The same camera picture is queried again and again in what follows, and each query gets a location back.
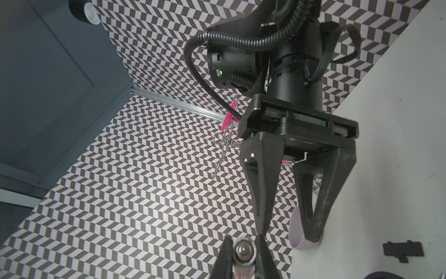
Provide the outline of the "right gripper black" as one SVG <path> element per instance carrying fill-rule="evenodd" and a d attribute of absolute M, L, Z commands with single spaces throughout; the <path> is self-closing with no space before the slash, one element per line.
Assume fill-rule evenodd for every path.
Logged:
<path fill-rule="evenodd" d="M 256 94 L 239 122 L 238 137 L 244 139 L 240 164 L 253 201 L 257 234 L 264 236 L 269 229 L 286 147 L 287 156 L 308 153 L 304 162 L 293 166 L 293 174 L 304 236 L 319 242 L 357 162 L 358 136 L 359 125 L 353 120 Z M 322 181 L 313 206 L 317 174 L 322 174 Z"/>

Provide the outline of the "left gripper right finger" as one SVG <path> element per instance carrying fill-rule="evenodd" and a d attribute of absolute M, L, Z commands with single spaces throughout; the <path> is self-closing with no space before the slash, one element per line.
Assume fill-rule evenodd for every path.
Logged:
<path fill-rule="evenodd" d="M 276 268 L 271 251 L 268 248 L 263 235 L 258 235 L 255 240 L 256 260 L 255 279 L 281 279 L 281 273 Z"/>

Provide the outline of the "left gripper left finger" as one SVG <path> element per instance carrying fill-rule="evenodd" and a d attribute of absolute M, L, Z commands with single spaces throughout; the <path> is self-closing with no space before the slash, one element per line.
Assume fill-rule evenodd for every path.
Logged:
<path fill-rule="evenodd" d="M 233 238 L 224 238 L 209 279 L 233 279 Z"/>

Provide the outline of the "red battery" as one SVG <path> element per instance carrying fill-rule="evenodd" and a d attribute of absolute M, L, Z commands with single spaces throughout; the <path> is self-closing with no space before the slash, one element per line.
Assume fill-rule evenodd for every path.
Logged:
<path fill-rule="evenodd" d="M 233 277 L 235 279 L 253 279 L 257 250 L 249 237 L 238 238 L 233 245 Z"/>

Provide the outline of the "black battery cover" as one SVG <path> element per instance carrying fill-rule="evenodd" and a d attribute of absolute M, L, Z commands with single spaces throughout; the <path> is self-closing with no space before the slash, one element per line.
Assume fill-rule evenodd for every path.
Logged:
<path fill-rule="evenodd" d="M 385 256 L 392 256 L 398 259 L 400 263 L 408 263 L 408 257 L 424 257 L 422 244 L 407 240 L 406 242 L 390 242 L 383 244 L 383 253 Z"/>

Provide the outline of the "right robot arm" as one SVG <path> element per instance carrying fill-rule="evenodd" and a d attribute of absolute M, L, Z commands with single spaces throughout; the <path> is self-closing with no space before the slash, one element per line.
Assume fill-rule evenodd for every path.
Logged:
<path fill-rule="evenodd" d="M 202 88 L 238 119 L 240 163 L 253 200 L 256 230 L 265 235 L 284 160 L 293 173 L 304 236 L 318 242 L 356 161 L 358 123 L 322 110 L 322 77 L 351 24 L 320 23 L 320 1 L 263 1 L 191 37 L 184 61 Z"/>

